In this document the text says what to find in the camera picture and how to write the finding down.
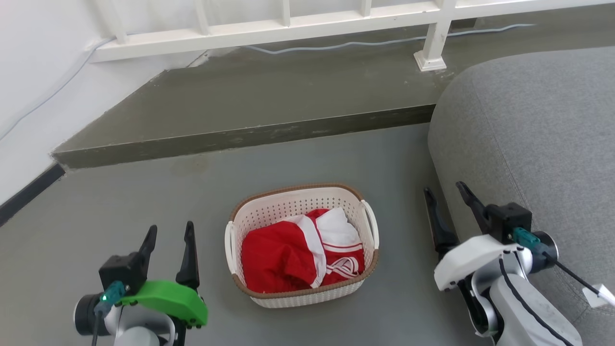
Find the basket handle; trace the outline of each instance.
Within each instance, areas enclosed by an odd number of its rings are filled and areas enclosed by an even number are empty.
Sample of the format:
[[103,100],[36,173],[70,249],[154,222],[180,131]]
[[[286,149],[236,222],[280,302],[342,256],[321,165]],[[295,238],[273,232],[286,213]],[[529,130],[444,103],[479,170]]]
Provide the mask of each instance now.
[[370,221],[371,235],[374,238],[374,250],[378,250],[378,247],[380,246],[380,235],[378,234],[378,223],[376,222],[376,216],[374,215],[374,211],[371,210],[370,204],[367,203],[367,201],[362,199],[361,204],[363,205],[363,208],[365,208],[367,218]]
[[226,224],[226,230],[224,231],[224,250],[226,252],[226,263],[229,265],[231,275],[237,273],[235,252],[233,251],[235,248],[235,242],[233,241],[233,239],[235,238],[234,235],[234,225],[232,221],[229,221],[229,223]]

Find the concrete floor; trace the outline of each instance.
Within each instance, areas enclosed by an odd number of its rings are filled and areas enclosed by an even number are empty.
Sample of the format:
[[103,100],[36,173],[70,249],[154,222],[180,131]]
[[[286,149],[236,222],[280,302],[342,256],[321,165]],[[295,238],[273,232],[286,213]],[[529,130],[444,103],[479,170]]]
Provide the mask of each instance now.
[[[207,134],[433,104],[457,74],[487,60],[613,46],[614,17],[615,5],[608,4],[480,18],[476,28],[514,23],[536,26],[449,38],[443,52],[448,68],[428,73],[421,73],[412,57],[422,49],[421,41],[280,55],[237,49],[197,68],[163,73],[61,145],[55,157],[68,167],[92,167],[96,162],[79,160],[93,158],[104,148],[136,143],[127,146],[131,150],[126,152],[134,155],[129,159],[121,160],[122,150],[114,151],[116,163],[160,158],[168,156],[157,145],[163,139],[168,140],[165,148],[181,147],[187,154],[195,152],[187,147],[206,142]],[[426,26],[411,26],[263,47],[278,50],[379,42],[422,36],[426,31]],[[204,135],[202,140],[181,140],[198,135]],[[232,141],[241,146],[261,144],[246,143],[248,138],[241,135]]]
[[[427,130],[420,124],[70,172],[0,229],[2,343],[88,344],[72,313],[81,296],[101,291],[99,266],[138,249],[156,224],[149,278],[173,280],[192,220],[210,320],[188,332],[188,346],[490,345],[474,335],[459,292],[438,292],[433,280],[437,256],[421,190],[441,191]],[[365,195],[380,228],[378,267],[343,299],[261,308],[232,282],[224,226],[247,196],[313,182],[343,182]]]

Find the red clothing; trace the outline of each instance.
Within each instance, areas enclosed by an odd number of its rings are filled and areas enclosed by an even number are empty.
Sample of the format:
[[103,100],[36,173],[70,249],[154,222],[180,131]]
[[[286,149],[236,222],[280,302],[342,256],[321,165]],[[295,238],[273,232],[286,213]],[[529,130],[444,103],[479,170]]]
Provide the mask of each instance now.
[[246,286],[290,292],[339,283],[365,270],[363,245],[343,209],[316,209],[248,233],[241,253]]

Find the gray sofa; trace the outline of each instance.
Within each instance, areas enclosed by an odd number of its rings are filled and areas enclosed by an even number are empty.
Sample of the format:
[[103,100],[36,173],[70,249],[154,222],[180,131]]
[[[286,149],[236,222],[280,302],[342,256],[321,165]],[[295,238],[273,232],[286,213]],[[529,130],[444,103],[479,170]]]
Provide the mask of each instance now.
[[[461,73],[438,101],[429,149],[463,241],[480,234],[455,182],[485,204],[514,201],[560,260],[615,289],[615,47],[518,55]],[[559,268],[531,282],[585,346],[615,345],[615,309],[590,308]]]

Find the white plastic basket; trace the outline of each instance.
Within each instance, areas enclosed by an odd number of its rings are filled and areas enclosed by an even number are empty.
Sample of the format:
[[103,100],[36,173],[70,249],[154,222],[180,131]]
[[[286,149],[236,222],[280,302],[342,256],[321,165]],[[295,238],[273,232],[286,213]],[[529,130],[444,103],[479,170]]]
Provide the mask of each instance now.
[[[314,289],[283,293],[257,293],[245,285],[241,245],[252,230],[314,209],[341,207],[358,231],[365,253],[365,271],[356,278]],[[303,185],[263,193],[241,202],[231,215],[224,234],[226,261],[237,287],[258,305],[287,308],[316,304],[356,291],[378,262],[378,224],[370,205],[356,190],[340,184]]]

